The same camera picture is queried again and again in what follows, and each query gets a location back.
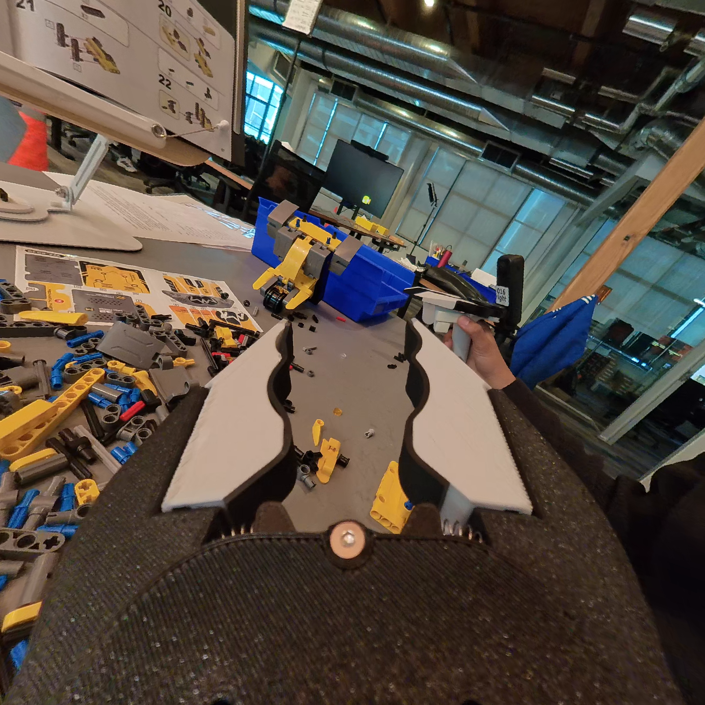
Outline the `blue jacket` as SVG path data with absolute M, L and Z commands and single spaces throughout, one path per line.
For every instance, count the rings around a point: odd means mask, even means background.
M 510 371 L 533 389 L 573 365 L 583 354 L 599 299 L 582 297 L 545 313 L 518 330 Z

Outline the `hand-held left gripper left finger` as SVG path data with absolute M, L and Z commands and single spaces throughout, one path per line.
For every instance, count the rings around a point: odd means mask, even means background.
M 292 323 L 282 320 L 207 384 L 162 512 L 221 510 L 239 527 L 295 486 L 290 414 Z

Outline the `yellow toy vehicle model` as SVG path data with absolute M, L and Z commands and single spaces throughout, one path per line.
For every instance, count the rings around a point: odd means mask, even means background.
M 306 216 L 296 216 L 296 211 L 295 204 L 283 200 L 268 216 L 267 234 L 279 263 L 252 285 L 262 295 L 264 308 L 278 316 L 309 301 L 319 303 L 329 275 L 341 275 L 363 246 L 351 235 L 340 239 Z

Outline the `wooden desk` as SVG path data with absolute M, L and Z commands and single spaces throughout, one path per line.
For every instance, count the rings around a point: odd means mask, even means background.
M 351 234 L 359 241 L 363 238 L 368 238 L 372 246 L 376 247 L 380 253 L 385 251 L 398 252 L 407 247 L 403 239 L 392 234 L 383 225 L 370 221 L 364 216 L 357 216 L 356 219 L 351 219 L 317 208 L 312 208 L 310 215 L 317 217 L 323 223 L 335 226 L 341 231 L 347 230 L 348 234 Z

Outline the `yellow block piece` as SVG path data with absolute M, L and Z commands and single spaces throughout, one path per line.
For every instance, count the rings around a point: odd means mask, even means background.
M 413 504 L 401 487 L 398 462 L 392 461 L 382 477 L 376 491 L 370 517 L 393 534 L 400 534 L 410 514 Z

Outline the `white paper tag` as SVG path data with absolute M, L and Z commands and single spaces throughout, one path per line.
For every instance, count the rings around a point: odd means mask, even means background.
M 289 1 L 283 27 L 310 35 L 317 23 L 323 1 Z

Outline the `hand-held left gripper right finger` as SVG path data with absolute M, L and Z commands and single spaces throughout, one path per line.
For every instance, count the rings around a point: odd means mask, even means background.
M 475 510 L 531 516 L 532 501 L 493 404 L 490 387 L 422 322 L 405 328 L 405 422 L 398 473 L 414 506 L 436 506 L 445 533 Z

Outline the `black tripod stand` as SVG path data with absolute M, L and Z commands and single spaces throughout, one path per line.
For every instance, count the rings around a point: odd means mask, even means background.
M 420 245 L 421 242 L 424 240 L 430 225 L 432 225 L 432 223 L 433 223 L 433 220 L 436 216 L 436 212 L 438 211 L 438 207 L 439 207 L 436 186 L 432 181 L 427 182 L 427 192 L 428 192 L 430 210 L 429 210 L 429 213 L 428 213 L 423 225 L 419 229 L 418 237 L 414 243 L 414 247 L 417 247 L 418 245 Z

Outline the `black pole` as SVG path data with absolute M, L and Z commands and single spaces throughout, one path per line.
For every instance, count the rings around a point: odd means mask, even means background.
M 245 84 L 247 74 L 248 35 L 248 1 L 233 2 L 233 38 L 234 38 L 234 104 L 233 104 L 233 146 L 231 163 L 245 165 Z

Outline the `pile of toy building pieces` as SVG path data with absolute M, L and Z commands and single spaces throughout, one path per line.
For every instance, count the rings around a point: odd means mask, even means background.
M 79 407 L 117 369 L 70 366 L 73 384 L 60 395 L 35 400 L 3 424 L 1 464 L 25 460 L 38 448 L 53 458 L 33 460 L 1 475 L 13 502 L 1 513 L 1 693 L 18 688 L 37 654 L 39 678 L 55 681 L 100 634 L 99 623 L 117 612 L 165 565 L 215 539 L 225 528 L 251 524 L 261 500 L 240 497 L 225 505 L 179 506 L 162 513 L 163 495 L 213 389 L 189 387 L 175 410 L 134 453 L 108 452 L 102 437 L 66 426 Z

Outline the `printed paper sheet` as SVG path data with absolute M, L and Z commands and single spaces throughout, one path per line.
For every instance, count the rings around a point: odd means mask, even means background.
M 150 239 L 251 252 L 254 242 L 253 225 L 184 194 L 148 195 L 93 180 L 73 206 L 74 216 L 79 211 L 93 230 L 103 231 L 81 235 L 75 247 L 84 249 L 126 251 L 119 240 Z

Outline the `yellow angled piece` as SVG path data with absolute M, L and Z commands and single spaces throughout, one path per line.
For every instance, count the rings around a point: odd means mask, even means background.
M 317 479 L 321 484 L 327 484 L 337 466 L 345 468 L 350 459 L 340 452 L 340 441 L 335 438 L 324 439 L 320 448 L 320 457 L 317 464 Z

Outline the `wooden post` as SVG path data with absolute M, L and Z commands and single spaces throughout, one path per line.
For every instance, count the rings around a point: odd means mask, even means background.
M 704 120 L 552 303 L 550 311 L 594 295 L 704 170 Z

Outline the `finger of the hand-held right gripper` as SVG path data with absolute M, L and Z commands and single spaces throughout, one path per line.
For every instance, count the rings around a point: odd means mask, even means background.
M 424 290 L 415 297 L 422 302 L 421 321 L 435 333 L 447 333 L 460 317 L 466 316 L 476 322 L 486 320 L 498 323 L 498 305 L 483 301 L 464 300 L 459 297 Z
M 459 273 L 447 268 L 425 268 L 418 271 L 412 286 L 405 289 L 407 294 L 425 291 L 454 296 L 476 303 L 496 302 L 496 294 L 493 289 L 472 283 Z

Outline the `instruction booklet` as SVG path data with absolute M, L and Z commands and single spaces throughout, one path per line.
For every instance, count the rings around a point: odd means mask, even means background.
M 197 1 L 2 1 L 1 50 L 212 156 L 239 131 L 230 33 Z

